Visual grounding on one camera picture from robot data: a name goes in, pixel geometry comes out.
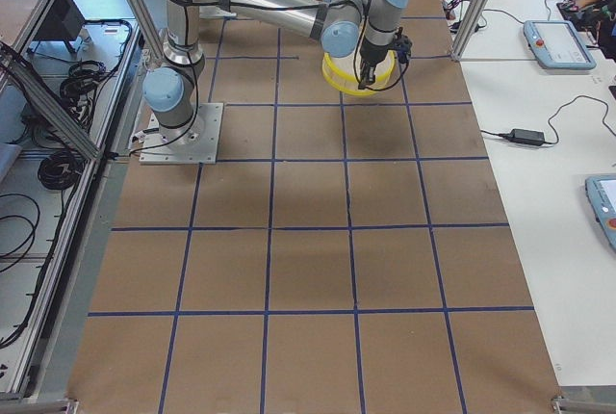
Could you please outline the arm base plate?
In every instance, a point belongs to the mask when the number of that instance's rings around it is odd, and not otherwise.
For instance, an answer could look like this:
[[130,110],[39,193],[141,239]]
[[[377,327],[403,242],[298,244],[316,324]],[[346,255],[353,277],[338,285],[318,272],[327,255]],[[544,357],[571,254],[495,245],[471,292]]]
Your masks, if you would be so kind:
[[144,137],[145,150],[140,153],[140,163],[144,165],[214,164],[218,156],[223,108],[222,103],[200,103],[192,127],[185,126],[176,130],[161,127],[155,114],[151,113],[148,126],[158,128],[158,131]]

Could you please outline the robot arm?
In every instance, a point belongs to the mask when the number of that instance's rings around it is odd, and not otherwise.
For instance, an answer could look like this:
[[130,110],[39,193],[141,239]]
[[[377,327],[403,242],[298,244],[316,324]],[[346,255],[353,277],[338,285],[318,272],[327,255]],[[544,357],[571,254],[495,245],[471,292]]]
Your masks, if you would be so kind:
[[193,153],[217,126],[223,160],[408,158],[399,107],[345,110],[340,95],[393,87],[408,0],[166,0],[164,63],[143,96],[164,146]]

